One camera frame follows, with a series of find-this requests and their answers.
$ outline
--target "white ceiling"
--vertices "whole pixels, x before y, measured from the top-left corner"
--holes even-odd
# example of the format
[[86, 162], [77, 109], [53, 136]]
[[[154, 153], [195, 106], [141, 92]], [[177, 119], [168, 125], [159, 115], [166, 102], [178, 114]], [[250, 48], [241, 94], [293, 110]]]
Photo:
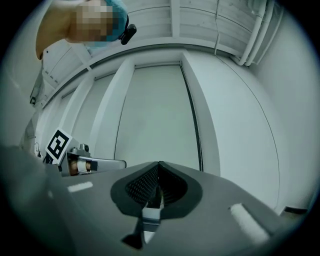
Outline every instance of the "white ceiling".
[[123, 0], [131, 24], [137, 33], [128, 43], [119, 41], [107, 47], [91, 49], [83, 44], [61, 40], [46, 49], [43, 57], [44, 78], [55, 90], [58, 85], [90, 65], [129, 49], [161, 44], [216, 46], [241, 56], [251, 36], [256, 16], [248, 0]]

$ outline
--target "pipe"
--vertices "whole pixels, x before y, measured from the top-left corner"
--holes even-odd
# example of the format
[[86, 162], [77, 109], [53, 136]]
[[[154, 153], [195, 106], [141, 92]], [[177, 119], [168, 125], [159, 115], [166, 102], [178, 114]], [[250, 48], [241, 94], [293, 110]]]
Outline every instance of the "pipe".
[[272, 34], [272, 36], [271, 36], [268, 44], [266, 45], [265, 49], [263, 50], [263, 52], [262, 52], [259, 60], [256, 62], [257, 65], [259, 65], [259, 63], [261, 62], [262, 58], [265, 56], [267, 50], [269, 49], [272, 41], [274, 40], [274, 37], [275, 37], [275, 35], [276, 35], [277, 31], [278, 31], [278, 28], [279, 28], [279, 25], [280, 25], [280, 23], [281, 23], [282, 17], [283, 17], [283, 15], [284, 15], [284, 10], [285, 10], [285, 8], [282, 7], [282, 8], [281, 8], [281, 13], [280, 13], [280, 16], [279, 16], [278, 23], [276, 24], [275, 29], [274, 29], [274, 31], [273, 31], [273, 34]]
[[251, 65], [252, 61], [254, 60], [254, 58], [257, 55], [258, 50], [260, 49], [260, 46], [261, 46], [263, 40], [265, 39], [267, 30], [269, 28], [269, 24], [270, 24], [270, 21], [272, 18], [272, 14], [274, 12], [274, 7], [275, 7], [275, 0], [269, 0], [268, 5], [266, 7], [266, 15], [265, 15], [264, 20], [262, 22], [260, 33], [258, 35], [258, 38], [254, 44], [254, 47], [253, 47], [251, 53], [249, 55], [248, 60], [245, 63], [245, 65], [247, 67]]
[[217, 23], [218, 11], [219, 11], [219, 0], [216, 3], [216, 12], [215, 12], [215, 25], [216, 25], [216, 30], [218, 31], [218, 37], [216, 38], [216, 42], [215, 42], [215, 46], [214, 46], [214, 55], [217, 55], [217, 47], [220, 42], [220, 31], [219, 31], [219, 26]]
[[240, 60], [238, 60], [235, 56], [232, 56], [231, 59], [237, 63], [239, 66], [242, 66], [243, 64], [245, 64], [249, 53], [251, 52], [252, 47], [254, 46], [254, 43], [256, 41], [259, 29], [261, 27], [261, 23], [262, 20], [264, 18], [265, 15], [265, 11], [266, 11], [266, 5], [267, 5], [267, 0], [261, 0], [260, 3], [260, 7], [259, 7], [259, 11], [256, 15], [256, 19], [255, 19], [255, 24], [251, 33], [251, 37], [249, 39], [248, 44], [246, 45], [246, 48], [244, 50], [244, 53], [242, 55], [242, 58]]

